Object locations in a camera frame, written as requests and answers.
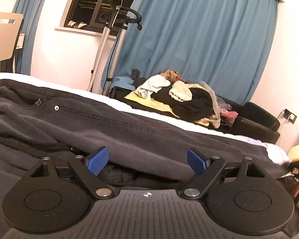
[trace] ridged plastic surface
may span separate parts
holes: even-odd
[[[220,227],[197,201],[174,190],[122,190],[116,198],[98,201],[71,228],[49,235],[29,235],[11,229],[4,239],[287,239],[278,232],[265,236],[239,235]]]

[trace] blue curtain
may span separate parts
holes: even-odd
[[[24,16],[22,32],[25,33],[23,49],[16,52],[16,73],[30,75],[34,38],[45,0],[17,0],[13,12]]]
[[[279,0],[134,0],[143,30],[130,26],[114,76],[167,69],[216,94],[248,101],[264,70]]]

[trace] mattress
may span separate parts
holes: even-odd
[[[70,92],[73,94],[80,95],[82,97],[90,98],[102,103],[105,103],[109,105],[110,107],[122,111],[122,112],[128,112],[128,113],[133,113],[136,115],[140,116],[145,116],[148,118],[152,118],[155,120],[160,120],[166,123],[169,123],[171,125],[177,126],[183,130],[186,131],[192,131],[192,132],[197,132],[197,133],[203,133],[203,134],[210,134],[210,135],[215,135],[215,136],[221,136],[221,137],[227,137],[235,140],[240,140],[249,144],[253,145],[259,145],[263,146],[267,149],[268,152],[268,157],[275,163],[275,164],[284,164],[286,162],[290,162],[289,157],[287,156],[286,152],[280,148],[277,145],[269,144],[269,143],[263,143],[259,140],[255,140],[249,137],[245,136],[239,136],[239,135],[232,135],[232,134],[226,134],[222,133],[216,130],[210,130],[205,127],[202,127],[200,125],[196,125],[194,123],[189,123],[183,120],[171,118],[168,116],[164,116],[155,112],[148,112],[148,111],[143,111],[143,110],[138,110],[138,109],[133,109],[131,106],[120,102],[115,99],[111,99],[109,97],[100,95],[100,94],[95,94],[91,93],[88,91],[83,91],[80,89],[72,89],[64,85],[56,84],[56,83],[51,83],[51,82],[46,82],[40,79],[37,79],[33,76],[28,76],[28,75],[23,75],[23,74],[17,74],[17,73],[5,73],[2,72],[0,73],[0,79],[11,79],[15,80],[18,82],[23,82],[27,84],[31,84],[37,87],[47,87],[55,90],[60,90],[60,91],[65,91],[65,92]]]

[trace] window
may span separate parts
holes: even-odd
[[[122,6],[131,7],[132,2],[133,0],[123,0]],[[108,0],[73,0],[64,26],[71,20],[77,23],[83,22],[86,23],[87,26],[82,29],[102,33],[106,18],[104,13],[109,9],[111,9],[111,6]],[[118,17],[124,17],[126,13],[126,11],[120,10]],[[115,24],[110,35],[116,36],[121,26],[122,24]]]

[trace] power cord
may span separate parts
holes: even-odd
[[[283,127],[282,135],[281,135],[281,141],[280,141],[279,147],[281,146],[281,143],[282,143],[282,140],[283,140],[283,133],[285,132],[285,128],[286,128],[286,126],[288,124],[288,121],[289,121],[290,117],[291,117],[291,115],[289,115],[289,117],[287,118],[287,122],[286,122],[285,126]]]
[[[283,110],[282,112],[280,112],[280,114],[278,115],[278,117],[276,119],[278,119],[283,112],[285,112],[285,110]]]
[[[117,43],[119,41],[119,38],[120,38],[120,35],[122,33],[122,29],[123,29],[124,24],[125,23],[122,24],[122,27],[120,28],[119,33],[117,34],[117,37],[116,37],[116,41],[115,41],[115,44],[114,44],[114,48],[112,50],[112,54],[111,54],[111,57],[110,57],[109,65],[107,66],[107,70],[106,70],[106,79],[105,79],[105,82],[104,82],[104,85],[103,85],[102,94],[104,93],[105,85],[106,85],[107,78],[108,78],[108,75],[109,75],[109,69],[110,69],[110,65],[111,65],[111,61],[112,61],[112,56],[114,54],[116,45],[117,45]]]

